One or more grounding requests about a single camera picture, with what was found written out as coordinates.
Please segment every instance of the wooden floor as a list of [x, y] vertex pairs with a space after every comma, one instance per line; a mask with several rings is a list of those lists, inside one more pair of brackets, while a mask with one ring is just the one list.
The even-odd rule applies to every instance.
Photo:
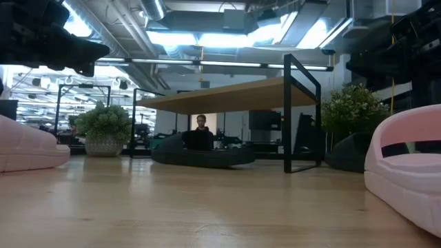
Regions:
[[441, 247], [326, 167], [287, 175], [280, 161], [238, 170], [74, 157], [0, 174], [1, 248]]

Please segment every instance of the potted plant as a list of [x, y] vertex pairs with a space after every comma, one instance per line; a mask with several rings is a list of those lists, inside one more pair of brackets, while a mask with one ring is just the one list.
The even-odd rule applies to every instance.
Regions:
[[389, 107], [362, 84], [331, 91], [322, 103], [322, 126], [332, 137], [328, 165], [363, 172], [372, 134], [388, 115]]
[[117, 156], [130, 139], [131, 121], [125, 110], [116, 105], [105, 107], [98, 102], [75, 121], [77, 132], [85, 134], [85, 150], [90, 156]]

